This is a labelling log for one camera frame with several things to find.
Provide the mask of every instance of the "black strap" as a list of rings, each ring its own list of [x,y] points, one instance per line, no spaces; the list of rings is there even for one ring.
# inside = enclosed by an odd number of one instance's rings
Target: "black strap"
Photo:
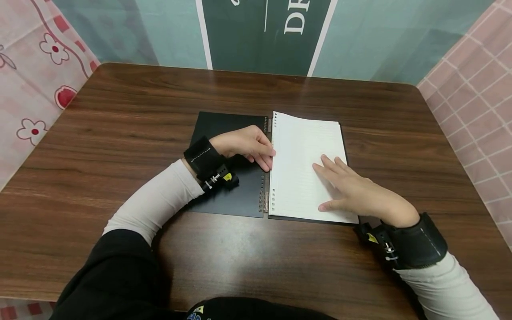
[[[225,158],[219,155],[206,136],[191,145],[183,155],[201,181],[214,175],[217,168],[225,162]]]
[[[408,228],[382,224],[398,255],[403,269],[426,268],[441,261],[448,252],[448,244],[428,214],[420,214],[420,221]]]

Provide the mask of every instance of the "person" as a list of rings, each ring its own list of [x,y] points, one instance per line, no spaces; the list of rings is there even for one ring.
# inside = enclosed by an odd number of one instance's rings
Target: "person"
[[[226,157],[242,154],[263,170],[272,169],[276,151],[256,126],[216,136],[210,143]],[[420,220],[411,203],[361,177],[340,158],[322,155],[321,162],[312,169],[338,188],[341,198],[319,204],[320,211],[347,210],[404,229]],[[187,161],[180,159],[136,191],[108,221],[84,267],[62,292],[51,319],[333,319],[313,310],[242,297],[203,301],[185,315],[159,307],[162,278],[151,244],[170,217],[204,193],[195,177]],[[427,268],[396,272],[414,290],[429,320],[498,318],[449,253]]]

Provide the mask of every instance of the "hand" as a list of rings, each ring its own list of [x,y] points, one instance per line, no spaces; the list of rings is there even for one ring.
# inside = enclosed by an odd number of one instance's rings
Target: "hand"
[[[363,178],[342,162],[321,157],[324,166],[314,163],[313,169],[336,187],[341,197],[322,203],[319,211],[346,210],[362,216],[373,216],[397,228],[413,226],[419,214],[412,204],[398,194]]]
[[[272,169],[275,150],[267,136],[255,125],[223,133],[210,139],[217,152],[225,157],[241,154],[250,162],[257,162],[263,171]]]

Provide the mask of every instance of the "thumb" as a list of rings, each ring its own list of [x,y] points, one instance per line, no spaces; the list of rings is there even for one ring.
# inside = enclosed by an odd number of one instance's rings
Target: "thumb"
[[[320,206],[318,206],[318,211],[324,212],[324,211],[333,211],[333,210],[340,210],[345,208],[345,200],[331,200],[322,203]]]
[[[272,148],[271,146],[261,144],[257,141],[252,142],[251,148],[254,150],[255,153],[259,153],[260,155],[275,156],[274,148]]]

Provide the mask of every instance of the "flower print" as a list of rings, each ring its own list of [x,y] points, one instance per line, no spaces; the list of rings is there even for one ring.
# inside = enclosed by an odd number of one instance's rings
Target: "flower print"
[[[75,89],[69,86],[60,86],[60,88],[57,89],[54,94],[55,103],[59,108],[64,110],[75,96]]]
[[[2,51],[3,49],[4,49],[4,46],[0,45],[0,51]],[[2,61],[2,62],[0,62],[1,63],[0,69],[3,68],[5,65],[8,65],[11,68],[13,68],[14,70],[16,70],[16,65],[14,64],[14,62],[12,62],[11,58],[6,56],[5,54],[0,53],[0,60]]]
[[[69,53],[67,53],[64,46],[55,41],[49,33],[45,33],[45,40],[39,43],[39,47],[43,52],[50,54],[56,65],[61,65],[62,61],[69,60]]]
[[[30,140],[33,146],[36,146],[46,133],[46,123],[44,121],[33,122],[30,119],[22,120],[22,128],[16,132],[21,140]]]

